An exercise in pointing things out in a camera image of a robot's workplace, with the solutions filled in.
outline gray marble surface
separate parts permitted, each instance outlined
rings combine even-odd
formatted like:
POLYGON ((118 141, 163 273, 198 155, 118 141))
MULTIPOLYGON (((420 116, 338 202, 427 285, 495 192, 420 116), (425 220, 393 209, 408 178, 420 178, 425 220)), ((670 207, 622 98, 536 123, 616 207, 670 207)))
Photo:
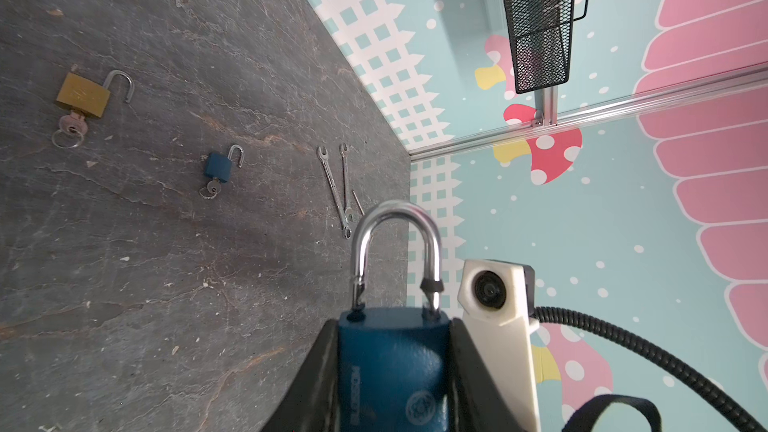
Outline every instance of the gray marble surface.
MULTIPOLYGON (((322 322, 349 307, 315 147, 363 204, 408 156, 306 0, 0 1, 0 430, 258 430, 322 322), (80 149, 53 148, 75 70, 117 78, 80 149), (211 151, 245 149, 221 195, 211 151)), ((369 304, 402 304, 407 226, 380 227, 369 304)))

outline wrench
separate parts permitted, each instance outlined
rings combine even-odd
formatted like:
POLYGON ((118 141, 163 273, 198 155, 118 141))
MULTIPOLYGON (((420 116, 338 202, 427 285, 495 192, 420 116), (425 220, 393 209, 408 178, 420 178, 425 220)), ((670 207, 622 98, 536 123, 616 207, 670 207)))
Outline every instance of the wrench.
POLYGON ((336 204, 336 211, 339 213, 339 220, 341 220, 341 230, 344 234, 344 238, 350 238, 352 236, 352 230, 350 224, 344 216, 344 211, 341 208, 341 200, 339 199, 339 191, 336 190, 336 183, 333 181, 333 174, 328 166, 328 150, 324 146, 317 147, 317 156, 322 162, 322 168, 326 171, 326 177, 328 178, 328 185, 331 186, 331 193, 333 194, 333 203, 336 204))
POLYGON ((350 170, 346 165, 346 155, 350 152, 350 147, 342 143, 339 146, 339 152, 341 152, 341 167, 344 172, 344 216, 347 222, 351 222, 354 217, 352 216, 352 194, 350 193, 350 170))

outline black flexible conduit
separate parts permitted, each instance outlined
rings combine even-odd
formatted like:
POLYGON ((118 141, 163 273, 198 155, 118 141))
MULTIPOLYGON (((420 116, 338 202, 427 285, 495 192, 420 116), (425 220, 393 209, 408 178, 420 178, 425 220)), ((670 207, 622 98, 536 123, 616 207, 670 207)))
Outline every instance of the black flexible conduit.
POLYGON ((533 317, 546 324, 562 324, 591 332, 650 360, 690 387, 709 405, 720 412, 732 425, 742 432, 766 432, 766 429, 744 410, 728 394, 719 389, 711 380, 691 366, 679 360, 661 347, 625 331, 617 325, 581 312, 558 307, 536 307, 533 317))

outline wire mesh basket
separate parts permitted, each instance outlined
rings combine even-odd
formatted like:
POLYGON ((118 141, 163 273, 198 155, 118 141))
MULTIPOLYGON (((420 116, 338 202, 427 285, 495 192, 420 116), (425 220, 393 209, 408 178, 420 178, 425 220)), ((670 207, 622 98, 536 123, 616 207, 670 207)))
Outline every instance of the wire mesh basket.
POLYGON ((574 0, 504 0, 504 12, 516 91, 531 92, 567 82, 574 0))

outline white dot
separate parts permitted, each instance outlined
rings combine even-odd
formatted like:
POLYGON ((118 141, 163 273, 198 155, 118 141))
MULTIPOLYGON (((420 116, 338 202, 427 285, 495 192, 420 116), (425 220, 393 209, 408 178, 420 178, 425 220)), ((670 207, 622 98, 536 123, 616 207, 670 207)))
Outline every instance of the white dot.
POLYGON ((566 341, 569 342, 579 342, 581 341, 581 337, 576 335, 576 332, 571 330, 571 328, 567 325, 561 325, 560 326, 560 333, 563 335, 566 341))
POLYGON ((551 149, 554 145, 554 138, 552 136, 540 136, 536 139, 536 147, 542 150, 551 149))
POLYGON ((544 345, 549 345, 549 341, 552 340, 552 336, 549 334, 549 331, 544 327, 539 327, 538 330, 538 336, 544 342, 544 345))
POLYGON ((720 382, 718 382, 717 380, 713 379, 712 377, 708 377, 708 379, 710 380, 710 382, 715 384, 717 386, 717 388, 719 388, 720 390, 725 390, 725 389, 723 389, 723 385, 720 382))
POLYGON ((565 373, 573 380, 579 381, 584 378, 584 368, 576 360, 569 360, 565 363, 565 373))
POLYGON ((535 170, 531 170, 531 182, 535 186, 540 186, 544 182, 547 181, 547 173, 541 170, 540 168, 536 168, 535 170))
POLYGON ((581 152, 581 147, 570 146, 563 152, 563 157, 569 162, 573 162, 578 157, 578 153, 581 152))
POLYGON ((563 422, 567 424, 568 421, 571 419, 571 415, 573 415, 576 410, 567 404, 563 404, 562 410, 563 410, 563 422))

